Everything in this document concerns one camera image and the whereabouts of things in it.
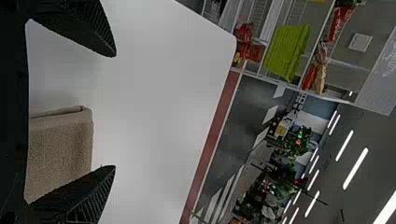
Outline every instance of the floor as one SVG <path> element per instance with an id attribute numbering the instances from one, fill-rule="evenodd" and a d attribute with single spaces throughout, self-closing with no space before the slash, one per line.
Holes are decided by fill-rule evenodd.
<path id="1" fill-rule="evenodd" d="M 216 211 L 228 206 L 227 201 L 231 200 L 256 137 L 268 126 L 263 123 L 267 112 L 286 109 L 294 91 L 285 90 L 283 96 L 277 98 L 274 98 L 275 93 L 276 85 L 242 77 L 195 208 L 195 213 L 208 223 L 216 223 L 222 214 L 217 215 Z"/>

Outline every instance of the linear ceiling light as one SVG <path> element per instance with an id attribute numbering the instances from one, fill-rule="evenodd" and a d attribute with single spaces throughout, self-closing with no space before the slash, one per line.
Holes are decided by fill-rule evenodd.
<path id="1" fill-rule="evenodd" d="M 287 217 L 285 217 L 285 219 L 283 219 L 283 222 L 282 222 L 282 224 L 285 224 L 287 220 L 288 220 L 288 218 L 287 218 Z"/>
<path id="2" fill-rule="evenodd" d="M 352 135 L 353 135 L 353 130 L 350 131 L 349 135 L 347 136 L 346 141 L 344 142 L 343 146 L 341 147 L 340 151 L 337 154 L 337 157 L 335 157 L 335 161 L 340 160 L 341 156 L 343 155 L 344 150 L 347 147 L 347 144 L 349 143 L 350 138 L 352 138 Z"/>
<path id="3" fill-rule="evenodd" d="M 337 123 L 338 123 L 338 120 L 340 119 L 340 117 L 341 117 L 341 115 L 338 115 L 338 116 L 337 116 L 337 119 L 335 120 L 335 123 L 334 123 L 334 125 L 332 126 L 332 129 L 330 130 L 329 135 L 332 135 L 332 131 L 334 131 L 335 126 L 337 126 Z"/>
<path id="4" fill-rule="evenodd" d="M 319 170 L 317 170 L 317 172 L 314 175 L 314 178 L 312 178 L 311 183 L 309 183 L 308 189 L 307 190 L 311 190 L 312 186 L 314 185 L 315 180 L 317 179 L 319 174 Z"/>
<path id="5" fill-rule="evenodd" d="M 305 217 L 308 217 L 309 213 L 311 212 L 312 207 L 314 206 L 315 202 L 317 201 L 317 198 L 319 197 L 320 191 L 317 192 L 317 194 L 315 194 L 315 198 L 312 199 L 311 204 L 309 204 L 308 209 L 306 209 L 305 212 Z"/>
<path id="6" fill-rule="evenodd" d="M 291 199 L 289 200 L 288 205 L 286 205 L 286 208 L 285 208 L 285 211 L 283 211 L 283 214 L 285 214 L 286 211 L 288 211 L 290 204 L 291 204 Z"/>
<path id="7" fill-rule="evenodd" d="M 364 158 L 366 157 L 367 153 L 369 152 L 369 149 L 366 147 L 361 155 L 359 156 L 358 160 L 356 161 L 355 165 L 353 166 L 352 170 L 350 171 L 349 175 L 346 178 L 346 182 L 343 184 L 343 189 L 347 189 L 347 186 L 349 185 L 350 181 L 352 180 L 353 176 L 356 174 L 358 171 L 359 167 L 361 166 L 361 163 L 363 162 Z"/>
<path id="8" fill-rule="evenodd" d="M 296 197 L 294 198 L 293 205 L 295 205 L 295 204 L 297 203 L 297 200 L 298 200 L 298 198 L 300 197 L 300 194 L 301 194 L 301 190 L 298 191 Z"/>
<path id="9" fill-rule="evenodd" d="M 385 207 L 382 209 L 379 216 L 375 219 L 373 224 L 385 224 L 389 220 L 390 216 L 396 209 L 396 191 L 393 193 L 392 197 L 389 199 Z"/>
<path id="10" fill-rule="evenodd" d="M 334 120 L 335 115 L 337 115 L 337 111 L 334 111 L 334 113 L 332 114 L 332 118 L 330 119 L 330 122 L 329 122 L 329 124 L 327 125 L 327 128 L 330 128 L 330 126 L 332 126 L 332 121 Z"/>
<path id="11" fill-rule="evenodd" d="M 309 160 L 309 161 L 312 161 L 314 159 L 315 155 L 317 155 L 318 149 L 319 149 L 319 147 L 317 147 L 317 149 L 315 149 L 314 154 L 312 154 L 311 160 Z"/>
<path id="12" fill-rule="evenodd" d="M 308 172 L 309 175 L 310 175 L 310 174 L 312 173 L 312 171 L 314 170 L 315 165 L 317 164 L 318 160 L 319 160 L 319 155 L 317 155 L 317 158 L 315 159 L 314 163 L 312 164 L 311 169 L 309 169 L 309 172 Z"/>
<path id="13" fill-rule="evenodd" d="M 291 220 L 289 222 L 289 224 L 293 223 L 294 219 L 297 217 L 297 213 L 300 210 L 300 208 L 297 208 L 296 211 L 294 212 L 293 216 L 291 217 Z"/>

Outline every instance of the red package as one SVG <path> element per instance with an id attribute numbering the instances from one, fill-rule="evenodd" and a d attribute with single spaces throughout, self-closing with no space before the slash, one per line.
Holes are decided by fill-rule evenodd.
<path id="1" fill-rule="evenodd" d="M 250 55 L 250 43 L 244 43 L 241 41 L 238 41 L 237 49 L 240 53 L 240 57 L 244 60 L 249 58 Z"/>
<path id="2" fill-rule="evenodd" d="M 340 19 L 343 22 L 345 22 L 345 21 L 349 21 L 355 9 L 351 7 L 341 7 L 339 10 L 340 10 Z"/>
<path id="3" fill-rule="evenodd" d="M 314 64 L 311 64 L 311 67 L 309 68 L 308 74 L 306 75 L 305 81 L 303 83 L 303 90 L 309 90 L 312 87 L 312 84 L 314 83 L 315 76 L 317 75 L 318 72 L 318 67 Z"/>
<path id="4" fill-rule="evenodd" d="M 260 63 L 262 61 L 262 56 L 264 55 L 264 50 L 264 45 L 252 45 L 250 47 L 248 58 L 255 63 Z"/>
<path id="5" fill-rule="evenodd" d="M 334 11 L 334 17 L 332 18 L 332 27 L 330 28 L 330 33 L 329 33 L 329 42 L 333 42 L 336 39 L 337 29 L 340 26 L 340 23 L 341 23 L 341 11 L 339 8 L 337 8 Z"/>
<path id="6" fill-rule="evenodd" d="M 251 42 L 254 34 L 254 23 L 244 23 L 239 29 L 234 32 L 236 38 L 242 42 Z"/>

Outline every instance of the shelving unit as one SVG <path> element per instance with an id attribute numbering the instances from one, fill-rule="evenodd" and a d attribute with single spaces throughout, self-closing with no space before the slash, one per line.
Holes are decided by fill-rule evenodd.
<path id="1" fill-rule="evenodd" d="M 297 25 L 306 25 L 302 23 L 304 14 L 307 13 L 306 7 L 308 4 L 308 0 L 291 0 L 291 1 L 282 1 L 282 0 L 228 0 L 232 4 L 231 9 L 224 12 L 222 15 L 219 14 L 219 8 L 215 5 L 211 0 L 205 0 L 205 5 L 203 9 L 203 16 L 213 21 L 215 24 L 219 25 L 226 31 L 233 33 L 233 29 L 238 22 L 253 22 L 255 25 L 254 30 L 254 42 L 256 44 L 262 44 L 266 46 L 265 51 L 263 53 L 262 61 L 260 63 L 255 63 L 253 61 L 244 61 L 243 64 L 239 64 L 238 67 L 233 67 L 232 70 L 235 72 L 239 72 L 249 77 L 255 77 L 257 79 L 270 82 L 276 85 L 284 85 L 287 88 L 304 92 L 308 95 L 315 96 L 317 98 L 343 103 L 350 104 L 349 101 L 341 99 L 341 97 L 335 97 L 332 95 L 328 95 L 323 93 L 322 95 L 317 95 L 313 91 L 303 91 L 301 89 L 304 78 L 308 73 L 310 64 L 314 60 L 314 50 L 309 50 L 308 53 L 304 54 L 301 60 L 301 69 L 298 74 L 296 74 L 294 80 L 292 82 L 287 82 L 285 78 L 280 77 L 276 74 L 273 74 L 265 69 L 263 66 L 263 62 L 265 60 L 265 56 L 269 46 L 271 44 L 272 34 L 276 28 L 276 26 L 297 26 Z M 273 7 L 273 3 L 276 1 L 277 4 L 281 4 L 280 10 L 278 13 L 269 13 L 271 7 Z M 332 24 L 333 18 L 333 7 L 335 4 L 335 0 L 330 0 L 328 5 L 326 5 L 327 14 L 322 17 L 322 25 L 320 28 L 317 27 L 318 34 L 315 33 L 314 42 L 311 43 L 309 48 L 315 49 L 318 45 L 319 41 L 325 37 L 326 34 L 329 33 L 330 27 Z M 332 54 L 337 46 L 338 40 L 341 34 L 344 31 L 346 26 L 346 22 L 342 22 L 339 30 L 337 31 L 337 37 L 333 41 L 333 44 L 328 45 L 328 63 L 336 64 L 340 66 L 346 66 L 351 69 L 360 69 L 361 71 L 367 73 L 367 69 L 361 67 L 353 67 L 351 64 L 344 64 L 342 62 L 336 61 L 332 59 Z M 267 39 L 262 39 L 262 36 L 269 36 Z"/>

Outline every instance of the product display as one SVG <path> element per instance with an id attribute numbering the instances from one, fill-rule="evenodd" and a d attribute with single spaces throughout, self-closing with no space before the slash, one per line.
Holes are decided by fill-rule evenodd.
<path id="1" fill-rule="evenodd" d="M 264 62 L 265 68 L 292 82 L 309 33 L 309 26 L 277 27 Z"/>

